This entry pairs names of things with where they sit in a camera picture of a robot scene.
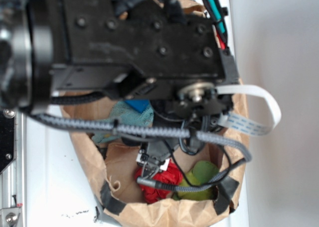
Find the teal cloth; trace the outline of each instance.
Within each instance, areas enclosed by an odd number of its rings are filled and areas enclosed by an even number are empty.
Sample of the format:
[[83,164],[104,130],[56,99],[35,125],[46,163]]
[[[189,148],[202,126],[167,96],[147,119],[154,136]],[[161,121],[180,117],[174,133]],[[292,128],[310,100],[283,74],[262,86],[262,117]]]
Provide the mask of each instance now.
[[[116,103],[110,113],[109,118],[100,121],[111,122],[118,119],[120,124],[134,125],[134,126],[150,126],[153,123],[154,111],[150,105],[147,106],[143,113],[139,113],[124,101]],[[96,133],[92,140],[96,144],[113,141],[120,138],[119,136],[112,136],[109,133]]]

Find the black bracket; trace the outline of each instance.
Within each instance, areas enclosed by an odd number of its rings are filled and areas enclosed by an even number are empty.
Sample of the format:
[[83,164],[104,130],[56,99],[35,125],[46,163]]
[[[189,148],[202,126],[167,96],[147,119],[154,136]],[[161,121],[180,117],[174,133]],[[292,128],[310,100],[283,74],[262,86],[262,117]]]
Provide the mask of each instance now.
[[15,159],[14,120],[0,113],[0,174]]

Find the paper bag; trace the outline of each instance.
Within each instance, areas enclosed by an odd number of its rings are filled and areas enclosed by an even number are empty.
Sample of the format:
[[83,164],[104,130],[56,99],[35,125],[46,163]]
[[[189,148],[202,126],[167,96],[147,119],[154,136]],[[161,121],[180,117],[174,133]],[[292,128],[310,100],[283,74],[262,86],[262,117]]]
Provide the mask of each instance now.
[[[188,13],[204,11],[203,6],[191,0],[180,1]],[[233,102],[234,112],[247,117],[246,97],[236,94],[233,96]],[[103,98],[86,105],[63,107],[62,113],[69,118],[105,119],[115,103],[108,98]],[[127,147],[120,142],[114,142],[108,146],[107,158],[104,160],[88,134],[73,132],[70,135],[92,191],[105,207],[104,213],[124,227],[207,227],[227,217],[238,206],[244,165],[229,174],[229,185],[237,183],[234,194],[229,200],[223,200],[221,186],[217,190],[216,200],[197,202],[164,199],[154,204],[146,204],[134,180],[134,173],[138,168],[135,159],[139,147]],[[224,136],[248,147],[248,137],[244,134],[228,129]],[[225,148],[233,163],[242,158],[238,150]],[[228,167],[227,159],[214,145],[206,145],[196,156],[189,156],[180,149],[174,154],[185,172],[189,171],[198,160],[211,161],[220,168],[220,171]],[[221,207],[222,201],[224,203],[227,201],[227,205]]]

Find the white ribbon cable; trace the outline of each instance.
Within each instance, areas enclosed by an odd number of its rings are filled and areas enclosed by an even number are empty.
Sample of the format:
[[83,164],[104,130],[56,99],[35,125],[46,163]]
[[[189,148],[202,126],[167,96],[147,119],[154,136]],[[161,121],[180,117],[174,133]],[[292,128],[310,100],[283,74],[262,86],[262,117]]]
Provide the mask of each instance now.
[[273,119],[273,125],[266,126],[261,123],[250,120],[244,116],[235,113],[229,113],[228,115],[221,115],[218,121],[218,125],[233,128],[247,135],[261,136],[271,132],[275,128],[275,126],[280,122],[281,111],[279,105],[274,99],[274,97],[271,96],[271,94],[268,93],[266,90],[255,85],[225,85],[218,86],[215,88],[219,95],[246,94],[263,98],[268,105]]

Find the red cloth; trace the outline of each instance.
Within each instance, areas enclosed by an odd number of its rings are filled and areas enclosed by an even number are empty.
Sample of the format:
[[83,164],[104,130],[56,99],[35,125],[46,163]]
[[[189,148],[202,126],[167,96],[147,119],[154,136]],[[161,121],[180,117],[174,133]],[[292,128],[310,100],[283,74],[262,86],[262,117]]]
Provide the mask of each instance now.
[[[135,173],[134,178],[137,179],[141,176],[142,168],[138,169]],[[161,181],[166,184],[179,185],[183,179],[183,176],[177,166],[169,162],[167,171],[163,171],[161,173],[157,173],[154,177],[154,180]],[[156,201],[160,201],[161,199],[165,199],[170,191],[166,190],[158,190],[152,187],[140,185],[141,190],[144,193],[144,197],[147,203],[152,204]]]

